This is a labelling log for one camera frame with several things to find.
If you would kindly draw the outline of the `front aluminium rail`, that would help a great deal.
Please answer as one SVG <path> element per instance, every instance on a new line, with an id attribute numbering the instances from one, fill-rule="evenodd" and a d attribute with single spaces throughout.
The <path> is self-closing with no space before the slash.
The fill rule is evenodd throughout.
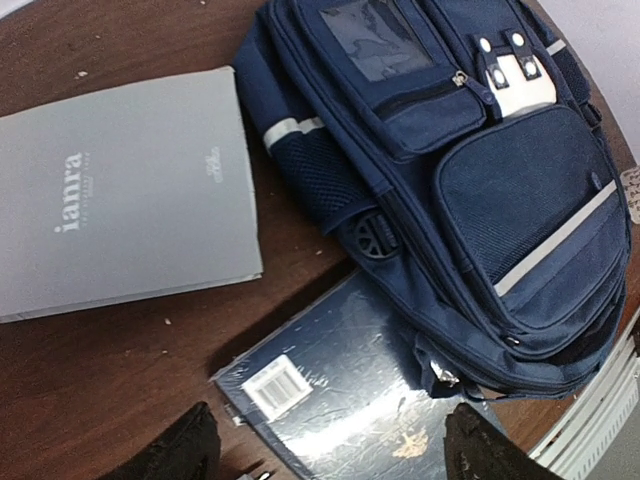
<path id="1" fill-rule="evenodd" d="M 639 403 L 635 314 L 599 373 L 529 452 L 563 479 L 586 479 Z"/>

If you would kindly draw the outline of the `patterned mug orange inside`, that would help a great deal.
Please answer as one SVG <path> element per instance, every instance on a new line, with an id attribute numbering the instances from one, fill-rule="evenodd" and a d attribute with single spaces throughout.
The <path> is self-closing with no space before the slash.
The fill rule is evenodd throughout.
<path id="1" fill-rule="evenodd" d="M 620 175 L 626 203 L 631 220 L 634 224 L 640 224 L 640 166 L 628 169 Z"/>

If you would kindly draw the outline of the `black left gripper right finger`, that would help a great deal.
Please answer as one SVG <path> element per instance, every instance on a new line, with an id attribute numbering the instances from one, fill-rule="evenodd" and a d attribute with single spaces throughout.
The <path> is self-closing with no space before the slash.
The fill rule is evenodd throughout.
<path id="1" fill-rule="evenodd" d="M 528 457 L 468 403 L 445 420 L 448 479 L 550 480 L 555 474 Z"/>

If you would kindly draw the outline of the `navy blue student backpack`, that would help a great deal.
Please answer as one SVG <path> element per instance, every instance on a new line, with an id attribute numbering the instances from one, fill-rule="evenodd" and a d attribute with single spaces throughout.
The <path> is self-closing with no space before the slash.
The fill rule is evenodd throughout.
<path id="1" fill-rule="evenodd" d="M 632 221 L 590 85 L 522 1 L 269 1 L 233 65 L 308 214 L 404 319 L 435 397 L 602 369 Z"/>

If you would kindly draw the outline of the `dark blue notebook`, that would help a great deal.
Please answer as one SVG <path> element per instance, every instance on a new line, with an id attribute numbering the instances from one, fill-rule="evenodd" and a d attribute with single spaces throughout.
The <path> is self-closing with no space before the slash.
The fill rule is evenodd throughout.
<path id="1" fill-rule="evenodd" d="M 214 382 L 302 479 L 442 479 L 445 419 L 391 304 L 355 272 L 221 368 Z"/>

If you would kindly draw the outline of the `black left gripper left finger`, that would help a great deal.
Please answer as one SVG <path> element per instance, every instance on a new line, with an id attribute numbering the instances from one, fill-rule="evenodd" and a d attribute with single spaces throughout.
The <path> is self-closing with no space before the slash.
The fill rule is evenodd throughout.
<path id="1" fill-rule="evenodd" d="M 112 471 L 113 479 L 216 479 L 221 457 L 209 405 L 195 403 L 143 450 Z"/>

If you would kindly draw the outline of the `grey hardcover book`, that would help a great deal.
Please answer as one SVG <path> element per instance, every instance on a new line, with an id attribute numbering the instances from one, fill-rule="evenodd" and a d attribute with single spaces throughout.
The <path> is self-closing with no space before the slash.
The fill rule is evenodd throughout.
<path id="1" fill-rule="evenodd" d="M 255 188 L 229 66 L 1 120 L 1 319 L 258 279 Z"/>

